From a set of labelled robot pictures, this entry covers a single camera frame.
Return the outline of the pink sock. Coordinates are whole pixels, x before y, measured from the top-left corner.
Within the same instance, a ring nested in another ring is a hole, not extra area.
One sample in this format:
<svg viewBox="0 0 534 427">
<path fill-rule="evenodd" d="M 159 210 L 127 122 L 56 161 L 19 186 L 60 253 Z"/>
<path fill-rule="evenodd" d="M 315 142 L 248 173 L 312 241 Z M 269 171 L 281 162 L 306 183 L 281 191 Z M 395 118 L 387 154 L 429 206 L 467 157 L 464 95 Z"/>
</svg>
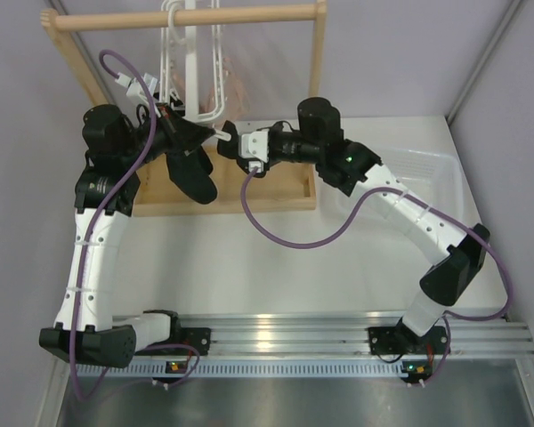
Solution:
<svg viewBox="0 0 534 427">
<path fill-rule="evenodd" d="M 236 73 L 233 62 L 228 57 L 223 58 L 222 70 L 224 73 L 225 102 L 223 113 L 213 121 L 216 128 L 223 127 L 226 120 L 239 121 L 249 110 L 246 88 Z"/>
</svg>

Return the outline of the white plastic clip hanger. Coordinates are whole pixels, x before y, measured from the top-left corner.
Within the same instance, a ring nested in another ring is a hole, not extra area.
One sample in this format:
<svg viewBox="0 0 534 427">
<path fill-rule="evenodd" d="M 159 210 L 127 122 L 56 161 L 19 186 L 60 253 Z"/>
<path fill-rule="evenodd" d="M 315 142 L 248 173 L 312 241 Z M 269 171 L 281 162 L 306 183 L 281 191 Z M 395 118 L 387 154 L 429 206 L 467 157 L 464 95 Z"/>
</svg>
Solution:
<svg viewBox="0 0 534 427">
<path fill-rule="evenodd" d="M 159 100 L 168 101 L 171 108 L 184 112 L 184 118 L 197 124 L 208 125 L 219 141 L 230 141 L 229 133 L 218 129 L 216 123 L 227 108 L 227 71 L 223 65 L 222 32 L 220 24 L 210 24 L 212 41 L 212 101 L 209 112 L 200 110 L 198 81 L 198 31 L 188 26 L 184 31 L 174 22 L 177 12 L 196 12 L 194 1 L 164 1 L 161 11 L 166 24 L 160 36 Z"/>
</svg>

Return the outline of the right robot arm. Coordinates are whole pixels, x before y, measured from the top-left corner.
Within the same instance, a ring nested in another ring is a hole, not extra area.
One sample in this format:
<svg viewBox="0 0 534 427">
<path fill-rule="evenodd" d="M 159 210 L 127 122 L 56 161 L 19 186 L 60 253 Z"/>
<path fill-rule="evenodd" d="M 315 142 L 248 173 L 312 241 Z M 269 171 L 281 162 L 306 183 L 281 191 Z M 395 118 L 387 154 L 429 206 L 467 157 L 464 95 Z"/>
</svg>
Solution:
<svg viewBox="0 0 534 427">
<path fill-rule="evenodd" d="M 305 99 L 297 114 L 298 129 L 287 131 L 281 122 L 269 128 L 269 163 L 313 164 L 327 185 L 348 197 L 365 197 L 368 206 L 432 264 L 393 333 L 398 348 L 421 351 L 430 342 L 434 324 L 483 267 L 490 232 L 481 224 L 468 229 L 437 216 L 399 182 L 376 152 L 345 138 L 340 113 L 327 99 Z"/>
</svg>

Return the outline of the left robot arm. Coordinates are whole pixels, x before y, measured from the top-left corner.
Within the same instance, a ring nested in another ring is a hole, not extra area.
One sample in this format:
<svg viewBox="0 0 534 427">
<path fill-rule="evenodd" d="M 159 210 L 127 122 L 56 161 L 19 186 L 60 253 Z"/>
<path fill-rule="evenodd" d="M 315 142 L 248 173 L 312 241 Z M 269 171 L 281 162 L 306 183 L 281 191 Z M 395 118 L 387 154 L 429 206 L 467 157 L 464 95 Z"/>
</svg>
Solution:
<svg viewBox="0 0 534 427">
<path fill-rule="evenodd" d="M 85 113 L 82 136 L 87 150 L 75 186 L 76 235 L 68 285 L 53 326 L 41 330 L 38 342 L 65 362 L 124 368 L 153 343 L 173 353 L 183 342 L 172 311 L 113 319 L 114 270 L 141 186 L 137 171 L 164 157 L 170 181 L 183 194 L 201 205 L 211 203 L 217 188 L 202 145 L 214 130 L 163 103 L 146 109 L 137 126 L 119 107 L 103 104 Z"/>
</svg>

